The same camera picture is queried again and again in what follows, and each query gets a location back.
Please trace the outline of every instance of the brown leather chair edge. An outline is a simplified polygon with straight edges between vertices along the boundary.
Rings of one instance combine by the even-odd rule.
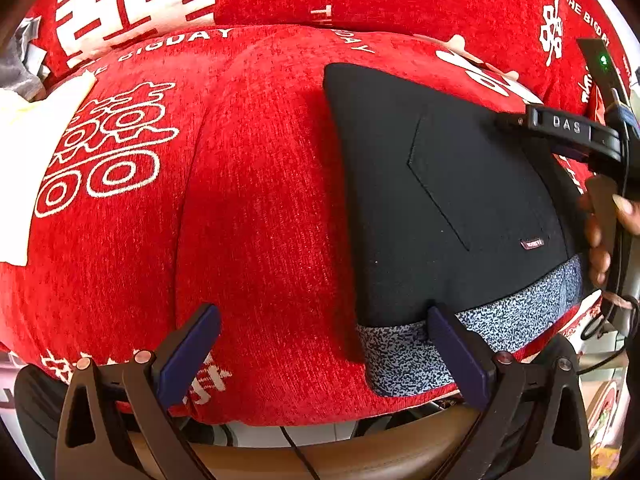
[[[478,415],[454,406],[391,430],[300,449],[322,480],[426,480],[458,448]],[[129,436],[147,473],[163,480],[142,435]],[[191,447],[218,480],[311,478],[291,448]]]

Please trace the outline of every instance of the gray fabric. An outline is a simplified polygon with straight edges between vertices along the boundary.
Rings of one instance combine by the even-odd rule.
[[[542,334],[582,295],[583,257],[571,260],[524,290],[457,314],[495,351],[515,352]],[[383,397],[422,394],[453,382],[426,322],[391,327],[358,326],[369,387]]]
[[[0,54],[0,88],[16,92],[27,101],[44,92],[42,81],[24,65],[29,42],[38,37],[39,28],[40,17],[22,20],[6,49]]]

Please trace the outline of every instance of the white garment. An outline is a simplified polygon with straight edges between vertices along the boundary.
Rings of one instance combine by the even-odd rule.
[[[34,103],[0,89],[0,262],[27,264],[40,184],[62,134],[94,83],[94,74],[84,72]]]

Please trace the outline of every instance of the red bedding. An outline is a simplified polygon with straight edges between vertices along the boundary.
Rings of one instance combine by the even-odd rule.
[[[165,0],[174,21],[149,10],[156,0],[79,1],[33,8],[55,77],[76,48],[107,53],[89,67],[98,81],[43,181],[28,266],[0,264],[0,340],[68,380],[82,355],[127,360],[212,301],[222,336],[175,410],[210,423],[356,419],[453,388],[390,399],[365,383],[327,63],[379,68],[495,110],[534,99],[412,36],[461,34],[546,104],[580,113],[590,88],[575,38],[606,34],[625,67],[595,0],[215,0],[204,10]],[[56,7],[72,2],[56,24]],[[114,49],[181,19],[189,27],[194,12],[188,32]],[[241,26],[290,22],[329,28]]]

